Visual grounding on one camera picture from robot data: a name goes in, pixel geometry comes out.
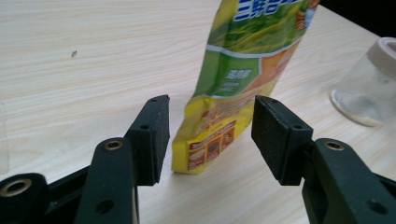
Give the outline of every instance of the snack bag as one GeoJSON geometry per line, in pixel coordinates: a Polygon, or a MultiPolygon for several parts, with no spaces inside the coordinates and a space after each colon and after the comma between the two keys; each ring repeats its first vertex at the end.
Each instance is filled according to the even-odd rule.
{"type": "Polygon", "coordinates": [[[221,2],[173,141],[173,171],[200,174],[246,129],[254,96],[270,94],[317,6],[318,0],[221,2]]]}

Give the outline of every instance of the wood grain surface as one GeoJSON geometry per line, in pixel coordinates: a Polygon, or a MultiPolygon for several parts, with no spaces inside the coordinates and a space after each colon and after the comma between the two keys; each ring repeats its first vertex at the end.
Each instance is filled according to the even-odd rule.
{"type": "MultiPolygon", "coordinates": [[[[0,162],[9,166],[0,179],[36,172],[53,182],[90,164],[95,146],[123,136],[157,95],[171,98],[172,140],[219,2],[2,1],[0,162]]],[[[344,141],[374,172],[396,179],[393,127],[360,126],[329,100],[377,39],[319,7],[272,97],[311,125],[315,139],[344,141]]],[[[171,157],[169,147],[160,184],[139,188],[141,223],[308,222],[301,187],[277,184],[250,128],[201,175],[171,172],[171,157]]]]}

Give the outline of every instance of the metal screw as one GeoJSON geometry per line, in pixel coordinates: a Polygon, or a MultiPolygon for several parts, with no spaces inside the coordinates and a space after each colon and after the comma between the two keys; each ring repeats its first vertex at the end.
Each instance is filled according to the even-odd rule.
{"type": "Polygon", "coordinates": [[[18,195],[20,193],[23,193],[27,189],[32,186],[32,180],[30,179],[17,179],[14,180],[8,184],[6,184],[1,190],[0,190],[0,196],[1,197],[12,197],[15,195],[18,195]]]}
{"type": "Polygon", "coordinates": [[[336,143],[336,142],[331,142],[331,141],[325,142],[324,145],[325,145],[325,147],[328,147],[329,149],[335,150],[335,151],[342,151],[345,149],[343,145],[336,143]]]}
{"type": "Polygon", "coordinates": [[[121,141],[111,141],[105,144],[106,150],[117,150],[122,147],[121,141]]]}

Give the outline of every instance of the table surface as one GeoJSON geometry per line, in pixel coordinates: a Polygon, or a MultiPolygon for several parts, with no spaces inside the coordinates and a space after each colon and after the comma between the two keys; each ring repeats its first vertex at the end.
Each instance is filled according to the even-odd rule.
{"type": "MultiPolygon", "coordinates": [[[[0,179],[49,182],[85,167],[95,146],[123,136],[147,99],[169,94],[171,141],[201,68],[220,0],[2,1],[0,179]]],[[[360,126],[329,91],[378,37],[324,7],[272,97],[315,130],[344,141],[373,172],[396,179],[389,129],[360,126]]],[[[307,223],[301,187],[280,187],[250,127],[201,175],[170,170],[139,188],[141,223],[307,223]]]]}

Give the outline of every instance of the clear plastic container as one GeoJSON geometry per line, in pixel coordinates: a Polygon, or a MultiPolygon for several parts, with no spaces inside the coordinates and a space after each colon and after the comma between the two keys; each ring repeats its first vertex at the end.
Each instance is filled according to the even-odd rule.
{"type": "Polygon", "coordinates": [[[331,92],[335,108],[367,126],[396,115],[396,38],[382,37],[331,92]]]}

